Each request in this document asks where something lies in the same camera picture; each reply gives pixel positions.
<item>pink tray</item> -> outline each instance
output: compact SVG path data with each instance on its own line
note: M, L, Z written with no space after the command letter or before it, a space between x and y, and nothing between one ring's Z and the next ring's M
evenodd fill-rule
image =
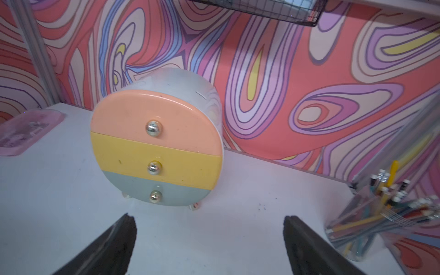
M56 110L28 110L0 124L0 156L20 155L64 120Z

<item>desk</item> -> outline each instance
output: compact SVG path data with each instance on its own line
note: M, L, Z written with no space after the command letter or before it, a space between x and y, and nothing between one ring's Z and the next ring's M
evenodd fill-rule
M126 212L137 225L128 274L291 274L284 216L325 238L323 221L352 197L336 180L225 151L219 182L197 211L125 199L95 161L92 112L51 108L66 114L60 125L23 154L0 157L3 275L55 272ZM403 274L388 250L355 264Z

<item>yellow drawer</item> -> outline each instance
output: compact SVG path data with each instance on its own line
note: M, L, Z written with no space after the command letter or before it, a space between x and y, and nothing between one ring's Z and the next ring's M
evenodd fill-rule
M212 190L218 180L222 157L183 151L90 132L96 160L103 171L149 180ZM158 175L148 164L158 161Z

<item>yellow pencil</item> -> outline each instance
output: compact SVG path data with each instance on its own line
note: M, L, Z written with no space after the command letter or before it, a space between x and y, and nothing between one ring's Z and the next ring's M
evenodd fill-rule
M394 178L396 177L397 169L399 169L399 161L393 161L391 169L389 171L390 176L388 178L388 182L386 183L387 187L390 187L393 184Z
M344 257L346 257L348 255L348 252L350 251L350 249L353 247L353 242L350 242L349 244L347 244L347 246L345 247L345 250L342 252L342 254L344 255Z
M383 218L384 217L382 215L376 215L376 216L369 217L369 218L366 218L366 219L363 219L363 220L360 220L360 221L356 221L356 222L353 222L353 223L344 224L344 225L340 225L340 226L335 226L332 229L329 229L327 231L328 231L328 233L338 232L338 231L349 229L349 228L352 228L352 227L355 227L355 226L358 226L358 225L363 225L363 224L371 223L371 222L374 222L374 221L377 221L377 220L380 220L380 219L383 219Z
M385 191L382 192L381 202L379 203L376 211L374 212L375 215L380 213L380 211L382 210L382 208L384 207L384 205L388 201L389 196L390 196L390 193L388 192L388 190L385 190Z

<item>round drawer organizer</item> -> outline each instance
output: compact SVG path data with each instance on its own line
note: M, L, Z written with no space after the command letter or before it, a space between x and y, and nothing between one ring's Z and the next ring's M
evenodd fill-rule
M161 68L95 108L96 161L125 194L160 205L198 206L223 162L216 89L190 71Z

